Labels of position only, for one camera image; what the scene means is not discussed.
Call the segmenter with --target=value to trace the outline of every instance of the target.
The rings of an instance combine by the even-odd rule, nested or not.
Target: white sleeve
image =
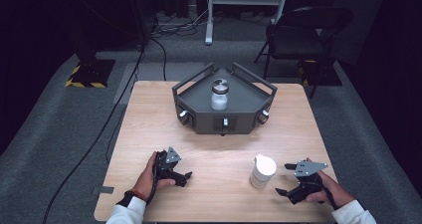
[[[146,202],[136,197],[132,197],[127,207],[116,204],[106,224],[140,224],[143,220],[145,206]]]
[[[357,200],[353,200],[332,212],[338,224],[372,224],[376,223],[369,211],[365,211]]]

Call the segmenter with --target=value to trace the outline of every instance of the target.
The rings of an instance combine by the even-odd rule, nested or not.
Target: gray carpet
[[[237,62],[261,76],[264,61],[256,65],[253,61],[263,41],[255,38],[263,36],[266,22],[230,24],[236,22],[236,28],[247,29],[251,39],[241,32],[236,36],[219,34],[224,31],[224,20],[215,28],[212,46],[204,45],[203,26],[193,36],[157,38],[167,54],[167,80],[179,80],[188,71],[210,62],[221,68]],[[57,196],[48,223],[97,223],[94,211],[98,188],[106,175],[107,159],[112,154],[127,97],[110,113],[138,55],[132,47],[97,54],[98,59],[116,59],[106,89],[66,88],[65,82],[78,59],[73,56],[61,65],[0,156],[1,223],[41,223],[59,185],[91,147]],[[137,77],[162,80],[162,63],[163,51],[151,41]],[[347,76],[338,64],[335,68],[343,86],[318,87],[310,103],[338,181],[370,210],[378,223],[420,223],[420,196],[391,155]]]

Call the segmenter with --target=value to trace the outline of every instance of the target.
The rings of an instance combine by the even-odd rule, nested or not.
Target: chair leg
[[[263,76],[264,80],[267,78],[267,71],[268,71],[269,65],[270,65],[270,54],[267,53],[267,60],[265,62],[265,69],[264,69],[264,76]]]
[[[329,59],[323,60],[322,64],[320,64],[320,70],[319,70],[319,74],[316,80],[316,84],[313,87],[313,90],[311,91],[310,94],[310,99],[312,99],[314,97],[314,93],[317,90],[317,86],[319,85],[319,82],[326,76],[326,70],[328,69],[327,64],[329,63]]]
[[[261,48],[261,51],[260,51],[260,53],[258,54],[258,57],[255,59],[254,63],[257,63],[257,62],[258,62],[258,59],[261,57],[261,55],[263,55],[263,52],[264,52],[264,50],[267,48],[267,46],[268,46],[268,42],[265,42],[265,44],[264,44],[263,48]]]

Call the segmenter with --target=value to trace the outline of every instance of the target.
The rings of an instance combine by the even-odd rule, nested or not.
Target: person's right hand
[[[350,193],[344,190],[331,177],[329,177],[322,171],[319,171],[317,174],[320,176],[320,179],[322,180],[322,184],[326,188],[328,188],[328,190],[331,192],[334,202],[338,207],[342,207],[345,204],[355,200],[355,198],[352,195],[350,195]],[[330,203],[324,190],[320,192],[311,193],[310,195],[307,196],[307,201],[311,201],[311,202],[323,201],[323,202]]]

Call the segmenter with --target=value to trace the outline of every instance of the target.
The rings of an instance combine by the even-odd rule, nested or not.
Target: yellow and black sign
[[[302,85],[307,87],[310,83],[314,82],[315,79],[315,70],[310,71],[309,67],[314,66],[317,67],[317,61],[314,60],[304,60],[301,61],[301,65],[299,66],[299,76],[302,78]]]
[[[79,62],[72,71],[65,87],[106,88],[115,60]]]

